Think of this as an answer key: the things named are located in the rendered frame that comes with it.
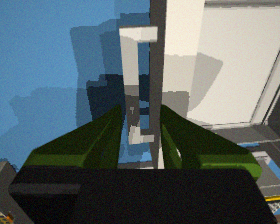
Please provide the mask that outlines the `blue bench mat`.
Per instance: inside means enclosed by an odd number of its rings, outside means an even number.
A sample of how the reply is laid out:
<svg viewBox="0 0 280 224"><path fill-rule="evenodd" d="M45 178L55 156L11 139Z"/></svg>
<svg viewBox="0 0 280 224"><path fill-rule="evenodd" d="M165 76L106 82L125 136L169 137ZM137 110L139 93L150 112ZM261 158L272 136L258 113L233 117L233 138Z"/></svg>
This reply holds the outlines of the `blue bench mat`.
<svg viewBox="0 0 280 224"><path fill-rule="evenodd" d="M129 144L119 26L150 25L150 0L0 0L0 162L121 105L118 164L152 161Z"/></svg>

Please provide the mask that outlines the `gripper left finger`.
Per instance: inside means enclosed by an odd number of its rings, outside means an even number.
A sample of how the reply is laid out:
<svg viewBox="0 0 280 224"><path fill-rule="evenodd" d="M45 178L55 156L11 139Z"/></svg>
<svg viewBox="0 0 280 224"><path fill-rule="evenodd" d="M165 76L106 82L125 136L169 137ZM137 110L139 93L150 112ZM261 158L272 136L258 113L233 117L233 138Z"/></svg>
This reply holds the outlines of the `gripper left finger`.
<svg viewBox="0 0 280 224"><path fill-rule="evenodd" d="M22 167L49 165L117 169L121 130L122 110L118 104L101 117L33 149Z"/></svg>

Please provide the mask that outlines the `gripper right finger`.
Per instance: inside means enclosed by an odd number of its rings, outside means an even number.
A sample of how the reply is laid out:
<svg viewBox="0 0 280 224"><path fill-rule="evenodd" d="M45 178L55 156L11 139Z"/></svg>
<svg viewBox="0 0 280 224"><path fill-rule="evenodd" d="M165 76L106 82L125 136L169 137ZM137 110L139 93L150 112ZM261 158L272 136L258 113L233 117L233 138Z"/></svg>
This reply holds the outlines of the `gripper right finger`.
<svg viewBox="0 0 280 224"><path fill-rule="evenodd" d="M250 150L181 117L164 104L160 107L160 135L164 169L244 169L255 182L262 173Z"/></svg>

